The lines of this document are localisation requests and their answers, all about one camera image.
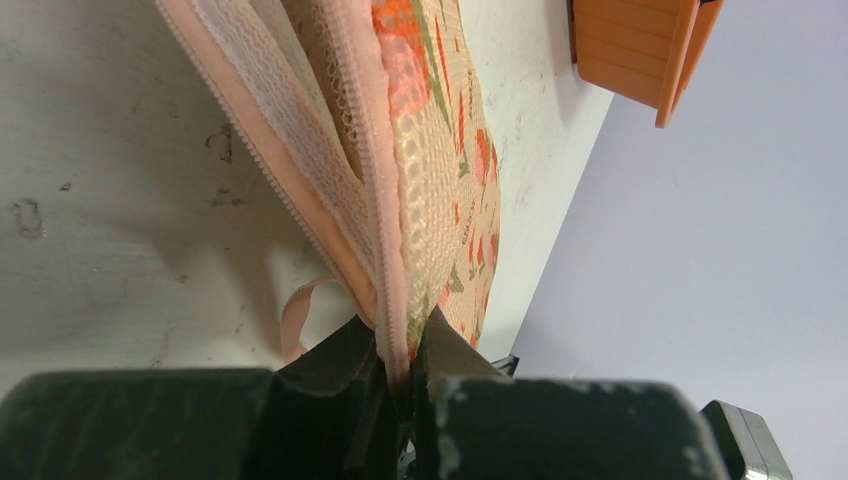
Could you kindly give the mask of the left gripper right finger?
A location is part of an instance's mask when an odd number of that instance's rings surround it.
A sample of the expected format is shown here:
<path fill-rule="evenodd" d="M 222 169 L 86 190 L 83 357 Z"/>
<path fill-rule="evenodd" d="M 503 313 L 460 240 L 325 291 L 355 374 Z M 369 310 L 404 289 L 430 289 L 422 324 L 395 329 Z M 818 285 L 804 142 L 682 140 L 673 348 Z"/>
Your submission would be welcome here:
<path fill-rule="evenodd" d="M 724 479 L 707 421 L 657 382 L 514 379 L 440 311 L 413 365 L 420 479 Z"/>

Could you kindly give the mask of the floral mesh laundry bag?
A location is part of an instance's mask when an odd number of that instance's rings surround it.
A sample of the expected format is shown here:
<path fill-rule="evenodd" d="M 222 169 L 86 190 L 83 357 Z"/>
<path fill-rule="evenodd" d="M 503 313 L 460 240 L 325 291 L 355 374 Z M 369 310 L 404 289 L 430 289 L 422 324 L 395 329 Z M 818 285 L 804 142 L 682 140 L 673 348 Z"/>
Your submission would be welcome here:
<path fill-rule="evenodd" d="M 161 1 L 234 130 L 374 331 L 395 392 L 430 314 L 482 333 L 497 154 L 454 1 Z"/>

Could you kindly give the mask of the beige pink bra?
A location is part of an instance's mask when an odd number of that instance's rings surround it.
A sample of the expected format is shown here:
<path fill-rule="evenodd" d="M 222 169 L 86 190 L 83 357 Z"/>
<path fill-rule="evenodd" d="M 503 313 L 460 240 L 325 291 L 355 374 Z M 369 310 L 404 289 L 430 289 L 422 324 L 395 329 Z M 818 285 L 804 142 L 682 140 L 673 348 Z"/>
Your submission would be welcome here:
<path fill-rule="evenodd" d="M 285 365 L 297 361 L 306 352 L 300 343 L 300 337 L 309 315 L 315 289 L 336 282 L 333 276 L 315 279 L 298 287 L 284 304 L 279 330 Z"/>

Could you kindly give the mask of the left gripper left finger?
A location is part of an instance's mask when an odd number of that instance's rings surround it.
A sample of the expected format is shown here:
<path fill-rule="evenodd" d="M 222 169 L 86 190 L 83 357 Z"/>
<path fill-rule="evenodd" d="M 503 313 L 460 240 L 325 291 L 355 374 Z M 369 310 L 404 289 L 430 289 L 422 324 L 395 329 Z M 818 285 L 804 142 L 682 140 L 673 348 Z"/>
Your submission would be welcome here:
<path fill-rule="evenodd" d="M 294 363 L 48 372 L 1 405 L 5 479 L 394 479 L 401 427 L 352 319 Z"/>

